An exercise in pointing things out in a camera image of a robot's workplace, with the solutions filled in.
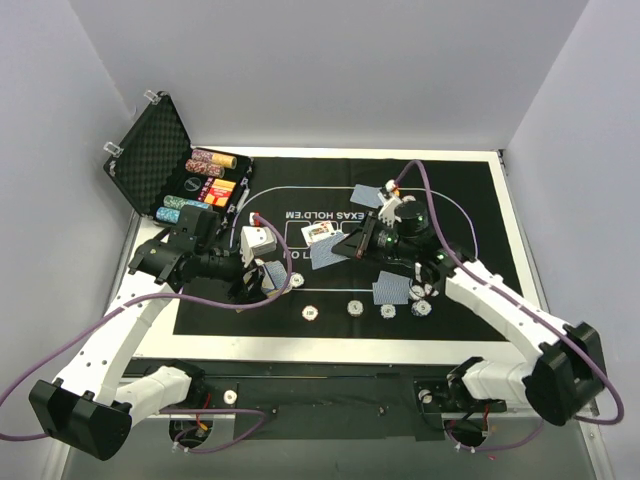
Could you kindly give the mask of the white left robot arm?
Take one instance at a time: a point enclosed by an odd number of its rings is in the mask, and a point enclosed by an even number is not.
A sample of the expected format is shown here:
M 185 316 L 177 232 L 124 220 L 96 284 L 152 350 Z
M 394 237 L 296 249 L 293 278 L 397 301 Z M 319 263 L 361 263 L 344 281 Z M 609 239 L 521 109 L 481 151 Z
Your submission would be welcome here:
M 104 321 L 51 382 L 40 380 L 29 402 L 44 433 L 99 460 L 112 458 L 131 429 L 161 410 L 192 412 L 206 403 L 204 373 L 182 360 L 158 367 L 128 385 L 120 383 L 138 346 L 177 293 L 197 278 L 243 282 L 256 256 L 276 248 L 273 232 L 253 221 L 240 246 L 213 245 L 220 225 L 212 210 L 187 206 L 178 223 L 135 251 Z

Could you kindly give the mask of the aluminium front rail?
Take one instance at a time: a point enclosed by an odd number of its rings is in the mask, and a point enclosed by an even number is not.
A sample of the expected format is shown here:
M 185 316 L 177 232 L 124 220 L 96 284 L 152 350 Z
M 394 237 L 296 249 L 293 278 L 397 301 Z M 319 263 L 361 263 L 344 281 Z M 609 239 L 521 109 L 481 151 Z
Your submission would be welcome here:
M 303 411 L 321 417 L 440 413 L 504 413 L 522 400 L 474 399 L 461 386 L 435 377 L 396 374 L 329 377 L 191 377 L 181 370 L 162 370 L 122 384 L 112 400 L 81 396 L 99 405 L 127 411 L 134 422 L 154 415 L 227 415 L 232 410 L 259 410 L 268 415 Z

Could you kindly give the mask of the blue playing card box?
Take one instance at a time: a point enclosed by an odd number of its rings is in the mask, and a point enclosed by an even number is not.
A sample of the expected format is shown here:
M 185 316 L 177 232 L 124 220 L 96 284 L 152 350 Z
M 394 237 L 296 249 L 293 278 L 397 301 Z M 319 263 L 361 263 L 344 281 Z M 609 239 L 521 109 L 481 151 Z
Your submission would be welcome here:
M 256 259 L 245 273 L 243 281 L 251 294 L 261 293 L 271 297 L 283 287 L 286 275 L 282 262 Z

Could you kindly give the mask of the teal chip roll lower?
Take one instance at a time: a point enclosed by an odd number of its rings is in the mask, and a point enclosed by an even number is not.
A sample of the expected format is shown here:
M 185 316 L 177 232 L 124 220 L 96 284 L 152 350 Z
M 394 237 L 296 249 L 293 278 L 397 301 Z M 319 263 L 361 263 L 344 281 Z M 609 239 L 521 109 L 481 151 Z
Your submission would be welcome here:
M 156 211 L 155 218 L 158 222 L 177 224 L 180 218 L 180 211 L 174 208 L 160 207 Z

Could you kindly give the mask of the teal chip roll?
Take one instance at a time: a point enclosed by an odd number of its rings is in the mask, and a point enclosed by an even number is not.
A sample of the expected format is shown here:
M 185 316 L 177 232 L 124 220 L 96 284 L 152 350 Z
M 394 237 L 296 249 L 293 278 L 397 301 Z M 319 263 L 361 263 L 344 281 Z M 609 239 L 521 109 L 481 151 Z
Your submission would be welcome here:
M 174 195 L 166 195 L 163 198 L 163 206 L 165 208 L 174 209 L 178 211 L 180 211 L 185 206 L 193 206 L 193 207 L 201 208 L 204 210 L 211 209 L 210 204 L 200 202 L 198 200 L 186 199 L 186 198 L 178 197 Z
M 160 207 L 156 211 L 155 218 L 158 222 L 177 224 L 180 218 L 180 211 L 174 208 Z

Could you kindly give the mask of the red 100 chip stack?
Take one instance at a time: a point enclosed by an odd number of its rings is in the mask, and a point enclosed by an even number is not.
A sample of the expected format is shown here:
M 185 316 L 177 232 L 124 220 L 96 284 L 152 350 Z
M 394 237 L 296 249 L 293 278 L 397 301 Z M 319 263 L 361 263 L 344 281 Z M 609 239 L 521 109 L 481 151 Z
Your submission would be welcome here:
M 319 310 L 313 305 L 306 305 L 301 311 L 302 317 L 308 321 L 314 321 L 319 315 Z

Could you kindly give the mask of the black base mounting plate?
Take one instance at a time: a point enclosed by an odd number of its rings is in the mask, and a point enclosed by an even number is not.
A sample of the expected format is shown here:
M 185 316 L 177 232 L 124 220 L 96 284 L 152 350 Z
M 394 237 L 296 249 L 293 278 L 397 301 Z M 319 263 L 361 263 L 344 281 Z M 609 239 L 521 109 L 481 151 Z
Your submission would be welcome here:
M 248 427 L 248 410 L 266 413 L 260 440 L 379 440 L 444 437 L 448 416 L 466 417 L 476 433 L 482 416 L 513 412 L 504 400 L 457 401 L 448 366 L 193 361 L 196 391 L 183 408 L 237 408 L 235 427 Z

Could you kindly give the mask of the grey 1 chip stack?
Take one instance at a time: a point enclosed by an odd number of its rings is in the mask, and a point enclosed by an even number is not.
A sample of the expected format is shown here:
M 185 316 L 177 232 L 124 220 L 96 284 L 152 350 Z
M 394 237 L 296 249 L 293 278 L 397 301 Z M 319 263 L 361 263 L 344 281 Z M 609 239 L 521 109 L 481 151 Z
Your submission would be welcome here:
M 359 300 L 351 300 L 347 304 L 347 312 L 352 317 L 359 317 L 364 313 L 364 305 Z

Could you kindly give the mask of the blue 5 chip stack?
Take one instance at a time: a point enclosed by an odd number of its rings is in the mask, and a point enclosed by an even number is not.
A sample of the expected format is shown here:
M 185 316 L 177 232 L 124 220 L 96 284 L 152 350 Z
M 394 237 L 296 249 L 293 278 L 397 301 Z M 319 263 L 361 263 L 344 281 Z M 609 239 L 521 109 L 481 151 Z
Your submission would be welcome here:
M 396 307 L 393 304 L 383 304 L 379 309 L 380 316 L 384 319 L 393 319 L 397 315 Z

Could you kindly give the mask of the black poker table mat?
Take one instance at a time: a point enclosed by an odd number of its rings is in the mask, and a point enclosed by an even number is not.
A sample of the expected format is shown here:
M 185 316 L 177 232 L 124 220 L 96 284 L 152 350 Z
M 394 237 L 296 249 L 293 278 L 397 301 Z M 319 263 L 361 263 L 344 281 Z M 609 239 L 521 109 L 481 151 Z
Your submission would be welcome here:
M 233 308 L 231 284 L 184 288 L 179 335 L 497 341 L 449 299 L 458 262 L 480 260 L 517 293 L 530 273 L 504 224 L 484 161 L 259 158 L 239 226 L 257 213 L 285 244 L 273 253 L 299 287 L 266 306 Z

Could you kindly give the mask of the blue chips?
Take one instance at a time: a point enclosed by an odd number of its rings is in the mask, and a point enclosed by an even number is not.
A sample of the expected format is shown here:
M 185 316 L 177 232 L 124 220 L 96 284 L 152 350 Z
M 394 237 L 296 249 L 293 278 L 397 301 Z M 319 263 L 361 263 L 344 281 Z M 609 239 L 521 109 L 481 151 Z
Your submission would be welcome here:
M 300 288 L 304 285 L 304 276 L 298 272 L 294 272 L 290 277 L 290 286 L 292 288 Z
M 411 305 L 411 313 L 416 317 L 426 317 L 432 311 L 431 304 L 425 299 L 420 299 L 412 303 Z

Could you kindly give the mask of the black chip carrying case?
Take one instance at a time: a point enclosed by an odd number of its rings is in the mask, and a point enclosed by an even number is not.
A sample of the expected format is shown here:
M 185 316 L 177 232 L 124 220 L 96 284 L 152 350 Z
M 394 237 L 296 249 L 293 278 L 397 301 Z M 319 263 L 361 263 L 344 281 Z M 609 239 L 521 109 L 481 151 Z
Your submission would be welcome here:
M 229 152 L 193 146 L 169 93 L 148 90 L 145 98 L 148 105 L 124 138 L 104 145 L 103 150 L 109 154 L 109 158 L 103 170 L 137 214 L 158 222 L 155 214 L 158 208 L 164 207 L 163 198 L 166 195 L 198 200 L 204 183 L 210 178 L 185 169 L 186 161 L 192 159 L 193 149 Z M 217 237 L 224 234 L 238 215 L 239 203 L 249 190 L 254 171 L 251 157 L 229 154 L 237 158 L 237 166 L 235 169 L 225 168 L 221 179 L 234 181 L 236 187 L 225 207 L 211 206 L 221 220 Z M 188 192 L 184 189 L 184 182 L 190 177 L 202 181 L 199 191 Z

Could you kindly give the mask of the orange card deck box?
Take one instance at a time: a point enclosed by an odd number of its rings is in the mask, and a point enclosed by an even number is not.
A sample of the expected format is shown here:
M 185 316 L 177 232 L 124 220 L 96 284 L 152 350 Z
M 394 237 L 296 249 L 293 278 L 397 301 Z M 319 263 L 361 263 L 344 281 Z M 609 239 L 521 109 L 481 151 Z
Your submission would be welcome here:
M 234 181 L 210 177 L 204 183 L 198 201 L 212 207 L 225 207 L 235 187 L 236 183 Z

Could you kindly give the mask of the grey chips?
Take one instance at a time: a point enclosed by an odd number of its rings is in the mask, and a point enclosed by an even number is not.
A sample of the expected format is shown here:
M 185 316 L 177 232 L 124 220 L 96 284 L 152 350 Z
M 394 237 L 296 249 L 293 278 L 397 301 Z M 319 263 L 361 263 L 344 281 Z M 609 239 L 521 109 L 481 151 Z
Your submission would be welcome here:
M 425 297 L 425 290 L 421 285 L 412 285 L 409 290 L 409 297 L 413 301 L 418 301 Z

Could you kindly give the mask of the brown chip roll top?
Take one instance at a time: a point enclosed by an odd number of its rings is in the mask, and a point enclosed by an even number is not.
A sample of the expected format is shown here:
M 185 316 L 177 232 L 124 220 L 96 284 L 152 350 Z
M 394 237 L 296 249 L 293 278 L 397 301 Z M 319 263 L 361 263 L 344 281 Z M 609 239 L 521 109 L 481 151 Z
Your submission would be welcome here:
M 208 162 L 223 168 L 235 169 L 237 166 L 237 158 L 234 155 L 213 150 L 193 149 L 191 158 L 195 161 Z

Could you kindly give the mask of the teal chip roll upper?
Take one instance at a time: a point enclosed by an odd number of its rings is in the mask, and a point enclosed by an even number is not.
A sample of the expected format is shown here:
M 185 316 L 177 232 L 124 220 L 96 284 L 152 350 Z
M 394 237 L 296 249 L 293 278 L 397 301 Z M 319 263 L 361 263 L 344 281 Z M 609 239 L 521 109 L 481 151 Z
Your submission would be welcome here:
M 186 199 L 186 198 L 178 197 L 174 195 L 166 195 L 163 198 L 163 206 L 165 208 L 174 209 L 178 211 L 180 211 L 185 206 L 193 206 L 193 207 L 201 208 L 204 210 L 211 209 L 210 204 L 200 202 L 198 200 Z

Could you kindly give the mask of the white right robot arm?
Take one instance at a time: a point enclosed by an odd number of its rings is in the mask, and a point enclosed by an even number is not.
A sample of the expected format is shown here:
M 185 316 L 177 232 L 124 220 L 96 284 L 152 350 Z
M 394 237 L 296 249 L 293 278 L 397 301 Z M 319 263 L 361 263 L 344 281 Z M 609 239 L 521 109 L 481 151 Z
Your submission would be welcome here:
M 469 309 L 520 352 L 519 363 L 473 356 L 451 370 L 446 394 L 453 406 L 527 403 L 546 422 L 562 426 L 604 390 L 597 331 L 539 310 L 479 259 L 446 245 L 423 203 L 396 202 L 368 213 L 332 251 L 412 270 L 416 282 Z

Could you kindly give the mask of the black round dealer puck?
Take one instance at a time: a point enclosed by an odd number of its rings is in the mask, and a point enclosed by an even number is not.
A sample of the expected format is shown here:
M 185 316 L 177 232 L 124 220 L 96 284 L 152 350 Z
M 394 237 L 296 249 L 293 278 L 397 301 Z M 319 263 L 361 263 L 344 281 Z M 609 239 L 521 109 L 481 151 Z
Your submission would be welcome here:
M 202 181 L 197 177 L 190 177 L 184 182 L 184 189 L 188 192 L 197 192 L 202 188 Z

